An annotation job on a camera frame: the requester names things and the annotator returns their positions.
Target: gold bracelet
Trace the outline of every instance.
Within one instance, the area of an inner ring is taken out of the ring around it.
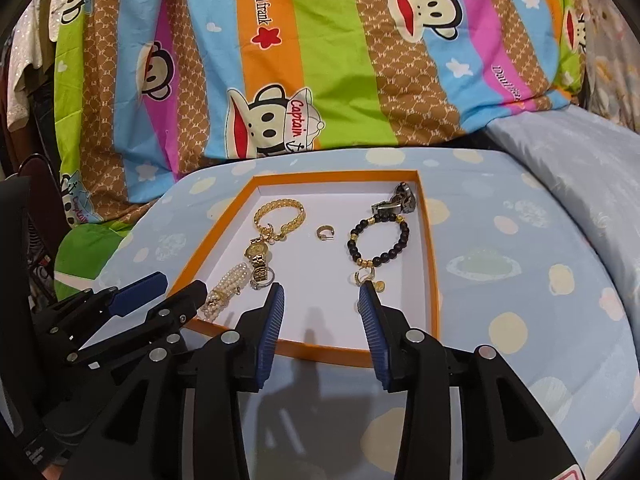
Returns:
[[[261,226],[258,222],[260,219],[265,216],[267,213],[273,211],[274,209],[279,209],[281,207],[295,207],[300,210],[298,216],[296,216],[291,222],[283,224],[280,227],[280,233],[276,234],[273,229],[273,225],[267,224],[267,227]],[[260,231],[260,236],[263,240],[267,241],[270,244],[276,243],[276,241],[281,242],[287,239],[287,235],[290,232],[295,231],[302,225],[302,222],[305,221],[306,213],[304,206],[298,202],[297,200],[292,200],[290,198],[281,198],[279,200],[274,200],[273,202],[269,202],[263,205],[258,211],[256,211],[254,215],[254,224],[255,228]]]

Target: watch face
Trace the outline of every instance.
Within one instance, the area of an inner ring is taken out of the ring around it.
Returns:
[[[254,256],[258,256],[260,254],[266,254],[268,250],[269,248],[267,247],[267,244],[263,241],[254,242],[246,248],[244,256],[246,256],[247,258],[253,258]]]

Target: silver bolt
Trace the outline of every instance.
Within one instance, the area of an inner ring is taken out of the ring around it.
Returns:
[[[227,345],[237,343],[238,341],[240,341],[240,334],[235,330],[227,330],[225,333],[223,333],[223,335],[220,336],[220,341]]]
[[[166,357],[166,350],[164,348],[154,348],[151,352],[149,352],[149,359],[153,362],[157,363],[158,361],[162,361]]]
[[[411,341],[412,343],[421,343],[424,341],[424,332],[417,328],[412,328],[411,330],[406,331],[404,337],[407,341]]]
[[[493,359],[498,355],[495,348],[489,345],[481,346],[478,353],[480,354],[480,357],[484,357],[485,359]]]

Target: white star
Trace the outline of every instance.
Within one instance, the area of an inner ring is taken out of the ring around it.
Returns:
[[[564,72],[564,74],[562,74],[562,84],[563,85],[569,86],[574,81],[575,81],[575,79],[571,74],[569,74],[569,71]]]
[[[138,172],[138,181],[144,182],[145,180],[153,181],[156,179],[156,168],[151,162],[146,161],[144,164],[140,166],[136,166],[136,171]]]
[[[451,58],[446,64],[446,67],[453,72],[456,79],[460,79],[465,75],[473,75],[474,73],[469,70],[469,65],[466,63],[460,63],[457,59]]]
[[[540,0],[522,0],[527,9],[540,9]]]

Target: black bead bracelet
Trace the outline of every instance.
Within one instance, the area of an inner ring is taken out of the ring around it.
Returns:
[[[372,224],[376,224],[379,222],[396,222],[400,226],[400,238],[398,239],[398,243],[396,243],[393,248],[389,249],[386,253],[380,254],[380,256],[376,256],[372,260],[364,260],[358,247],[356,245],[356,241],[358,240],[358,236],[361,232],[364,231],[367,227]],[[404,217],[402,215],[396,215],[394,213],[382,212],[373,215],[371,218],[366,220],[360,220],[359,224],[356,225],[351,230],[350,240],[347,241],[347,248],[349,249],[349,254],[353,261],[361,267],[379,267],[382,264],[386,264],[389,260],[394,260],[398,254],[402,252],[402,250],[406,247],[407,242],[409,241],[409,226],[404,221]]]

